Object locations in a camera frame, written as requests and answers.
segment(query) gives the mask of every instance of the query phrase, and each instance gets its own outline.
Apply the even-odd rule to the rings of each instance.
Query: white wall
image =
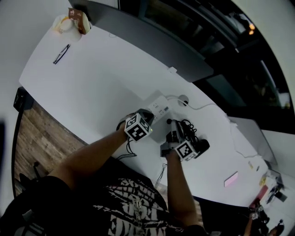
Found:
[[[0,178],[0,215],[13,200],[11,151],[17,111],[13,101],[27,60],[53,20],[67,14],[67,0],[0,0],[0,119],[6,123],[6,151]]]

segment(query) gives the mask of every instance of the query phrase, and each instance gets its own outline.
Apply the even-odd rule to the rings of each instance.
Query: wall outlet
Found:
[[[153,103],[151,103],[147,109],[154,115],[153,125],[169,113],[171,107],[168,100],[164,96],[160,96]]]

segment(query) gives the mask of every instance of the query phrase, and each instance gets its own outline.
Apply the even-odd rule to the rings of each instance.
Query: black cable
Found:
[[[133,140],[130,140],[130,137],[128,137],[128,141],[127,141],[127,144],[126,144],[126,150],[129,154],[123,154],[123,155],[120,155],[117,160],[122,160],[124,158],[127,158],[127,157],[137,157],[137,155],[131,150],[131,147],[130,147],[130,143],[132,142]]]
[[[183,129],[184,138],[188,140],[195,148],[197,146],[197,142],[199,142],[199,139],[195,134],[197,129],[189,120],[186,119],[182,120],[180,124]]]
[[[162,179],[162,177],[163,177],[164,170],[165,170],[166,167],[167,167],[167,164],[163,164],[162,171],[161,171],[160,176],[159,176],[159,178],[157,179],[156,184],[155,184],[155,189],[158,187],[159,183],[161,182],[161,179]]]

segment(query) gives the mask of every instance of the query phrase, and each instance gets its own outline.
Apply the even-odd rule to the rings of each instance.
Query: small object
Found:
[[[181,161],[189,161],[197,157],[197,155],[199,154],[194,150],[194,148],[190,145],[189,141],[187,140],[178,145],[174,150],[177,152]]]
[[[61,23],[63,23],[63,21],[65,21],[66,19],[69,19],[69,17],[67,15],[60,15],[58,17],[55,18],[53,24],[52,24],[52,29],[58,33],[62,33],[62,31],[60,30],[60,25]]]
[[[173,66],[171,66],[171,67],[169,67],[168,68],[168,71],[171,73],[171,74],[176,74],[176,69],[173,67]]]
[[[253,23],[251,23],[251,24],[249,25],[249,28],[250,28],[251,30],[255,30],[255,25],[254,25]]]
[[[34,99],[32,96],[23,88],[19,87],[17,94],[15,95],[13,107],[18,111],[29,110],[33,106]]]
[[[178,97],[178,99],[181,100],[181,101],[183,101],[183,102],[177,101],[178,104],[179,104],[179,106],[186,106],[186,104],[189,103],[189,98],[186,95],[180,95]]]
[[[259,182],[259,186],[264,186],[266,183],[266,176],[261,177],[261,180]]]
[[[81,39],[80,32],[74,25],[74,22],[70,19],[67,19],[61,23],[60,31],[63,37],[71,40],[72,42],[77,42]]]
[[[194,147],[197,152],[197,156],[195,156],[194,158],[196,159],[202,153],[207,151],[209,149],[209,147],[210,147],[210,144],[206,139],[199,140]]]
[[[81,34],[85,35],[90,30],[90,23],[84,12],[69,8],[69,19],[74,21],[75,26]]]
[[[234,173],[231,177],[229,177],[224,182],[224,186],[228,187],[230,184],[232,184],[236,179],[238,178],[238,172]]]
[[[282,202],[286,201],[287,196],[285,194],[282,194],[282,192],[277,192],[275,194],[275,197],[281,200]]]
[[[109,33],[109,37],[110,37],[110,38],[116,38],[117,36],[115,36],[115,35]]]
[[[258,212],[262,212],[263,211],[263,206],[259,206],[257,209]]]
[[[253,169],[253,165],[252,165],[251,161],[248,161],[248,164],[249,164],[249,166],[250,166],[250,168],[252,170]]]
[[[142,138],[149,136],[151,132],[152,129],[139,113],[126,120],[125,133],[134,142],[138,142]]]
[[[67,46],[65,46],[65,48],[56,57],[56,59],[54,60],[53,64],[57,64],[59,62],[59,60],[64,56],[64,54],[66,53],[66,51],[68,50],[69,47],[70,47],[70,44],[68,44]]]
[[[257,213],[252,214],[252,220],[256,220],[256,219],[258,219],[258,214]]]

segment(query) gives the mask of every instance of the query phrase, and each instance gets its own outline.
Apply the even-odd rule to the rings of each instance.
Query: cable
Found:
[[[184,105],[188,106],[189,108],[191,108],[191,109],[193,109],[193,110],[195,110],[195,111],[198,111],[198,110],[200,110],[200,109],[203,109],[203,108],[206,107],[206,106],[211,106],[211,105],[217,106],[215,103],[209,103],[209,104],[204,105],[204,106],[201,106],[201,107],[199,107],[199,108],[194,108],[194,107],[192,107],[191,105],[189,105],[189,104],[185,103],[184,101],[180,100],[179,98],[174,98],[174,97],[172,97],[172,98],[167,98],[167,100],[178,100],[178,101],[182,102]],[[231,138],[232,138],[232,141],[233,141],[233,144],[234,144],[234,150],[235,150],[235,152],[239,153],[239,154],[240,154],[242,157],[244,157],[244,158],[253,158],[253,157],[259,156],[258,153],[257,153],[256,155],[252,155],[252,156],[244,156],[241,152],[239,152],[239,151],[236,150],[235,141],[234,141],[234,139],[233,139],[233,137],[232,137],[231,126],[230,126],[230,135],[231,135]]]
[[[239,213],[239,212],[238,212],[238,214],[240,214],[240,215],[242,215],[242,216],[244,216],[244,217],[246,217],[246,218],[250,219],[250,217],[249,217],[249,216],[246,216],[246,215],[244,215],[244,214],[242,214],[242,213]]]
[[[194,107],[192,107],[191,105],[189,105],[189,104],[185,103],[184,101],[180,100],[179,98],[168,98],[167,100],[168,100],[168,101],[169,101],[169,100],[178,100],[178,101],[182,102],[185,106],[188,106],[188,107],[190,107],[191,109],[193,109],[193,110],[195,110],[195,111],[198,111],[198,110],[200,110],[200,109],[203,109],[203,108],[206,107],[206,106],[212,106],[212,105],[217,106],[215,103],[209,103],[209,104],[204,105],[204,106],[201,106],[201,107],[199,107],[199,108],[194,108]]]
[[[127,157],[137,157],[137,155],[131,150],[131,147],[130,147],[130,143],[132,142],[133,140],[130,140],[130,137],[128,137],[128,142],[126,144],[126,150],[129,154],[123,154],[123,155],[120,155],[117,160],[122,160],[124,158],[127,158]]]
[[[195,129],[194,125],[186,119],[182,120],[180,124],[183,128],[185,139],[190,141],[191,144],[195,146],[195,144],[199,141],[198,137],[195,135],[197,129]]]
[[[163,174],[164,174],[164,170],[166,169],[166,167],[167,167],[167,164],[163,164],[163,168],[162,168],[162,171],[161,171],[161,173],[160,173],[160,176],[159,176],[159,178],[157,179],[157,181],[156,181],[156,184],[155,184],[155,189],[159,186],[159,183],[161,182],[161,179],[162,179],[162,177],[163,177]]]

